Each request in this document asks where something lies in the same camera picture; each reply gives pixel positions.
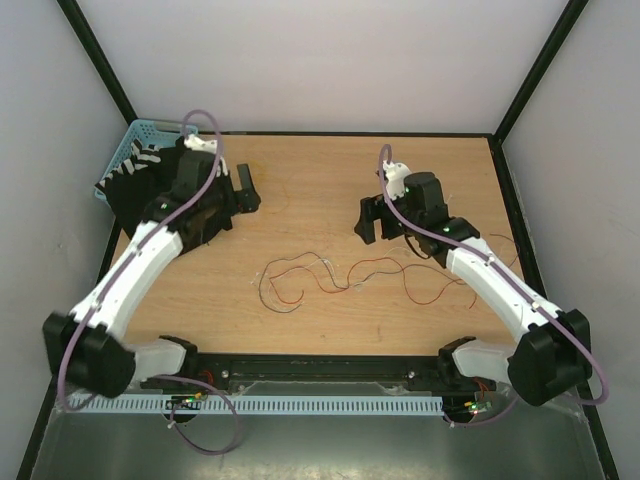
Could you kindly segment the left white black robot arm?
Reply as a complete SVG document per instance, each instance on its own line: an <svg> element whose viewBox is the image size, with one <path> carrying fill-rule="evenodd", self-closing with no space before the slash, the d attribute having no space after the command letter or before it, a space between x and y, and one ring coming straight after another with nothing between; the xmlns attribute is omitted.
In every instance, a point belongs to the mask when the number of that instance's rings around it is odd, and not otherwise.
<svg viewBox="0 0 640 480"><path fill-rule="evenodd" d="M200 373L197 348L162 335L144 345L123 338L131 317L162 271L177 257L232 229L237 214L254 213L261 198L250 168L237 167L234 189L224 159L187 149L170 188L145 203L130 243L96 287L69 313L43 324L47 359L61 384L115 398L135 382L165 375L177 387Z"/></svg>

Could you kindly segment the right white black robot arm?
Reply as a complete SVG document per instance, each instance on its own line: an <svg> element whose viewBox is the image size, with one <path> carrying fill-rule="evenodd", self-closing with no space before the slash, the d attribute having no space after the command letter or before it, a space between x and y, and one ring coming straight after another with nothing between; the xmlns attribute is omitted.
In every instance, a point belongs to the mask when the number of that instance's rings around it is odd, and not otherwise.
<svg viewBox="0 0 640 480"><path fill-rule="evenodd" d="M593 373L590 325L578 310L563 311L529 287L492 251L466 219L450 215L441 183L404 164L379 169L382 192L360 201L355 233L366 244L404 237L467 284L498 316L513 345L463 337L439 352L437 376L458 389L471 377L505 383L526 403L541 406Z"/></svg>

